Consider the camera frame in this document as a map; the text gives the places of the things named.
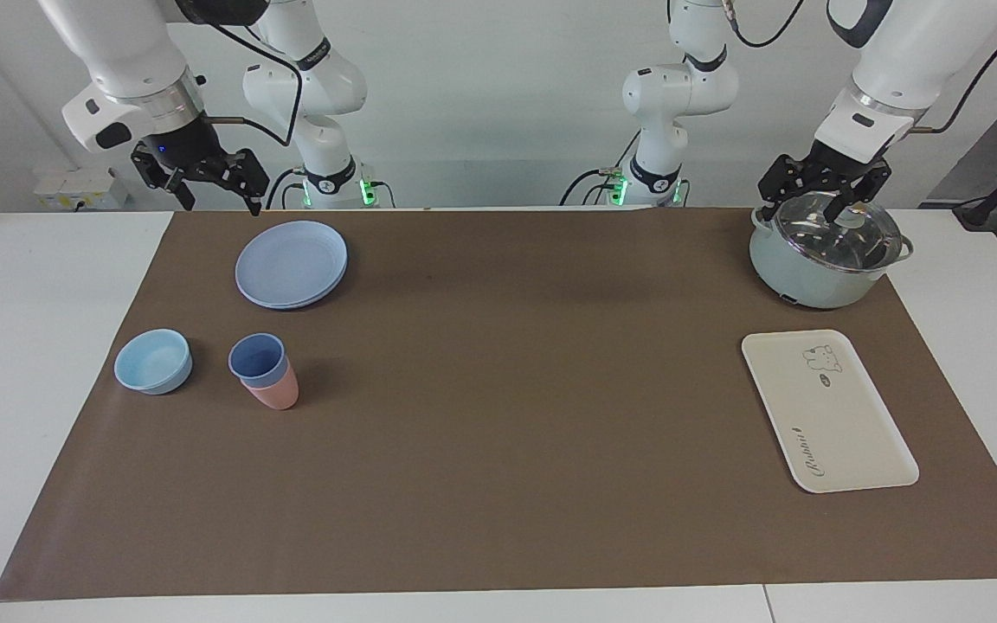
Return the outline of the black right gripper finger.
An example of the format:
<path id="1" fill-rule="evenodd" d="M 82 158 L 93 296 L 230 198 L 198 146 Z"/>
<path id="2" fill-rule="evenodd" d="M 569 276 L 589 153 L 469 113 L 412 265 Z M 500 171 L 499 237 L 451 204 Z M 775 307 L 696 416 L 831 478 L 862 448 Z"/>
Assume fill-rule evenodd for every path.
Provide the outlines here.
<path id="1" fill-rule="evenodd" d="M 132 162 L 149 189 L 162 190 L 173 195 L 183 210 L 192 210 L 196 204 L 194 194 L 183 181 L 183 173 L 176 169 L 166 172 L 161 162 L 145 143 L 136 143 L 132 151 Z"/>
<path id="2" fill-rule="evenodd" d="M 204 178 L 217 188 L 238 195 L 253 217 L 261 215 L 269 178 L 252 150 L 241 149 L 235 153 L 222 152 L 207 157 Z"/>

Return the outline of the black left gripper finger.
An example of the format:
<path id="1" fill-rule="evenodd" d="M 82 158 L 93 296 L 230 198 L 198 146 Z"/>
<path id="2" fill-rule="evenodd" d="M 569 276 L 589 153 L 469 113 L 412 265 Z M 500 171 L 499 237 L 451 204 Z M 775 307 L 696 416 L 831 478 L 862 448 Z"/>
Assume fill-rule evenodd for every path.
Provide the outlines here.
<path id="1" fill-rule="evenodd" d="M 787 201 L 818 189 L 820 166 L 810 157 L 794 159 L 781 154 L 758 182 L 760 197 L 765 202 L 761 221 L 770 222 L 776 210 Z"/>
<path id="2" fill-rule="evenodd" d="M 826 208 L 826 222 L 834 224 L 844 210 L 853 208 L 862 202 L 874 200 L 876 194 L 889 181 L 891 167 L 887 161 L 872 164 L 866 173 L 856 178 L 855 182 L 845 177 L 838 177 L 835 195 Z"/>

